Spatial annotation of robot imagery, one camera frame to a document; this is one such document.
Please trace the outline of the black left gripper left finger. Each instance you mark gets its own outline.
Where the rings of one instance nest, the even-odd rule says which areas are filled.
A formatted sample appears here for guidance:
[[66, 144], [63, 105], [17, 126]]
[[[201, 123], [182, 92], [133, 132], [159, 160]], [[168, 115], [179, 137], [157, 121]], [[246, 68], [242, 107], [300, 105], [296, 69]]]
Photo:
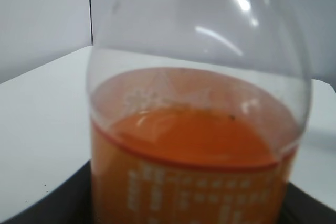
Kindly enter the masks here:
[[3, 223], [94, 223], [90, 162], [43, 199]]

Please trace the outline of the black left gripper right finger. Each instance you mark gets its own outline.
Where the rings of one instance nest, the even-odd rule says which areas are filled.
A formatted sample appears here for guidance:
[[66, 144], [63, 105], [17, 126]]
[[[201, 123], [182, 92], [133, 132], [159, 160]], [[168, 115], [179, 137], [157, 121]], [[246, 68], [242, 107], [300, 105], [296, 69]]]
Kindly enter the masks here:
[[279, 224], [336, 224], [335, 210], [289, 183], [278, 219]]

